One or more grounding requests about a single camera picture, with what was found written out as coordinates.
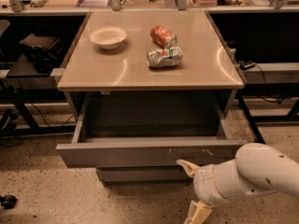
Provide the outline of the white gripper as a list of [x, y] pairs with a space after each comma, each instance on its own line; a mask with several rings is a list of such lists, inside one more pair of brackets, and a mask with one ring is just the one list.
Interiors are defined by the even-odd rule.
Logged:
[[177, 160], [177, 164], [184, 169], [188, 177], [193, 178], [194, 192], [201, 201], [191, 201], [184, 224], [203, 224], [211, 214], [212, 207], [227, 203], [216, 188], [213, 177], [214, 165], [199, 167], [185, 160]]

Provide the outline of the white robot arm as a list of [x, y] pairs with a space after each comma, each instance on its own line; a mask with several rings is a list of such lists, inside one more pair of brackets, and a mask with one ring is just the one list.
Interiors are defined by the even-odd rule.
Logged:
[[235, 158], [220, 164], [198, 166], [178, 160], [193, 179], [197, 201], [192, 201], [184, 224], [203, 224], [214, 207], [237, 197], [260, 197], [280, 191], [299, 197], [299, 163], [278, 150], [248, 143]]

